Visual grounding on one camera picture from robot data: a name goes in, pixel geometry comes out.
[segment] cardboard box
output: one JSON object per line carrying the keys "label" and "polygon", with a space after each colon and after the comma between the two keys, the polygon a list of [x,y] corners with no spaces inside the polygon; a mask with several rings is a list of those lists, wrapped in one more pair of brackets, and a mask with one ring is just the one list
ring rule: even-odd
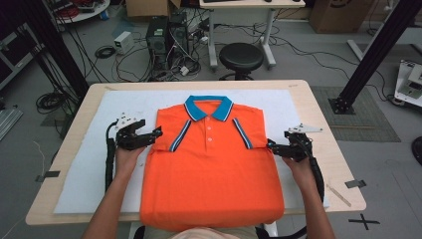
{"label": "cardboard box", "polygon": [[126,0],[128,17],[169,16],[181,0]]}
{"label": "cardboard box", "polygon": [[374,0],[316,0],[310,24],[317,33],[356,32]]}

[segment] wooden table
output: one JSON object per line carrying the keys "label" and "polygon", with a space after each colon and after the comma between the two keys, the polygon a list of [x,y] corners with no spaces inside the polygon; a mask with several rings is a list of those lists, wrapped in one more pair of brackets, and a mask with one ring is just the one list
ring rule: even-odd
{"label": "wooden table", "polygon": [[[69,132],[52,164],[50,171],[60,171],[58,177],[46,178],[28,212],[29,225],[49,225],[89,222],[92,214],[54,214],[63,190],[68,170],[81,146],[84,135],[97,112],[106,91],[159,91],[159,90],[289,90],[301,121],[322,127],[323,132],[313,133],[314,155],[322,171],[325,196],[329,200],[327,212],[360,211],[365,200],[357,187],[347,188],[345,182],[353,176],[323,117],[308,83],[301,80],[250,81],[250,82],[168,82],[96,84],[90,87]],[[302,214],[303,209],[286,210],[285,214]],[[138,221],[138,213],[124,213],[120,221]]]}
{"label": "wooden table", "polygon": [[264,0],[242,0],[242,1],[228,1],[228,2],[212,2],[204,3],[204,0],[199,2],[201,8],[209,9],[209,40],[208,40],[208,52],[210,59],[210,67],[212,69],[217,68],[217,54],[215,51],[215,37],[214,37],[214,10],[215,9],[239,9],[237,12],[241,14],[245,8],[266,8],[268,9],[267,15],[267,27],[265,30],[264,37],[261,38],[261,46],[264,50],[264,55],[268,62],[268,67],[276,66],[276,60],[274,59],[273,53],[270,49],[269,39],[271,29],[273,27],[274,15],[277,8],[301,8],[305,7],[305,2],[303,0],[295,2],[293,0],[272,0],[271,2],[266,2]]}

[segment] computer tower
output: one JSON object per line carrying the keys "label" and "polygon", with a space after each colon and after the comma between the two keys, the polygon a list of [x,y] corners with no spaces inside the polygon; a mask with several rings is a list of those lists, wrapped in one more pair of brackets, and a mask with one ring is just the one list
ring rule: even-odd
{"label": "computer tower", "polygon": [[167,61],[171,60],[169,51],[173,45],[168,34],[168,17],[152,17],[145,38],[154,70],[168,70]]}
{"label": "computer tower", "polygon": [[188,30],[187,30],[187,16],[186,12],[175,12],[171,14],[169,20],[169,31],[174,37],[176,49],[175,53],[182,55],[189,54]]}

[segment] floor mat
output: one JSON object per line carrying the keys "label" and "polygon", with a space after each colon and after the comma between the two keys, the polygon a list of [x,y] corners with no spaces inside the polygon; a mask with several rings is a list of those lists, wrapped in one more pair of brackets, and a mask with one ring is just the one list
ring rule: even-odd
{"label": "floor mat", "polygon": [[328,99],[336,99],[343,88],[312,87],[316,101],[336,140],[400,142],[384,113],[367,89],[353,104],[355,115],[336,115]]}

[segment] black pole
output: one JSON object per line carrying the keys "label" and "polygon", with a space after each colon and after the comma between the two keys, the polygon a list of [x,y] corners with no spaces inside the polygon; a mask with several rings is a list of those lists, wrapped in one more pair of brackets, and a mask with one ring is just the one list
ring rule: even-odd
{"label": "black pole", "polygon": [[422,7],[422,0],[400,0],[374,39],[350,81],[337,99],[331,101],[336,114],[346,114],[359,93],[375,73],[385,56],[413,22]]}
{"label": "black pole", "polygon": [[80,103],[88,92],[89,85],[67,48],[62,36],[55,28],[42,0],[20,0],[20,11],[31,29],[49,51],[56,64],[68,80]]}

